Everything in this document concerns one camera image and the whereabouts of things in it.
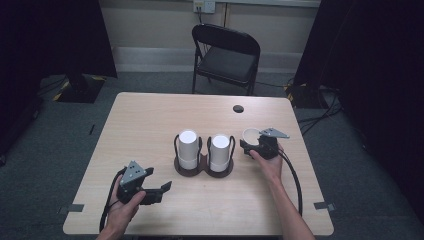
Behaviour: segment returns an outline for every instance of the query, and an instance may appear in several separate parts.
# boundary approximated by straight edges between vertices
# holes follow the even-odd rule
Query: paper cup
[[[256,128],[248,128],[243,131],[243,140],[253,146],[259,145],[260,130]]]
[[[197,133],[191,129],[182,131],[178,136],[178,161],[184,169],[197,167],[199,143]]]
[[[212,138],[210,146],[209,166],[214,172],[222,172],[228,167],[230,159],[230,138],[217,134]]]

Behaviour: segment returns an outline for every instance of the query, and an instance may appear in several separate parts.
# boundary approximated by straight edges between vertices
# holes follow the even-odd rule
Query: wooden table
[[[243,113],[233,111],[244,107]],[[274,127],[290,135],[279,139],[300,180],[303,217],[315,235],[331,235],[327,209],[316,210],[323,196],[291,104],[284,98],[183,94],[121,93],[117,96],[74,204],[63,226],[67,234],[97,234],[101,213],[116,172],[135,160],[154,167],[143,187],[158,188],[172,181],[162,203],[141,206],[126,234],[160,236],[280,235],[272,196],[259,165],[243,154],[239,139],[246,128]],[[174,138],[184,129],[195,130],[204,141],[218,133],[232,135],[237,146],[234,169],[225,178],[206,172],[183,177],[174,168]],[[297,206],[293,177],[283,165],[283,184]]]

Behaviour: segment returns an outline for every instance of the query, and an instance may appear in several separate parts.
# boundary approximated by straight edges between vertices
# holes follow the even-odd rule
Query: black chair
[[[199,24],[192,30],[196,44],[192,93],[196,76],[204,76],[241,87],[253,94],[261,48],[247,33],[225,27]]]

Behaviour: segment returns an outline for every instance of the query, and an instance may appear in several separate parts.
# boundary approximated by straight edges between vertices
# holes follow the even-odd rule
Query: white wall
[[[101,0],[100,4],[112,46],[193,48],[191,29],[199,20],[192,1]],[[316,12],[316,7],[216,3],[216,13],[203,14],[202,20],[249,33],[263,52],[302,53]]]

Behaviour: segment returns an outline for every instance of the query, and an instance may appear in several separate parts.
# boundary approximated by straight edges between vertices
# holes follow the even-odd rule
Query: black curtain
[[[67,72],[117,77],[99,1],[2,1],[0,143],[41,79]]]
[[[422,9],[422,1],[322,0],[294,82],[340,90],[368,151],[424,223]]]

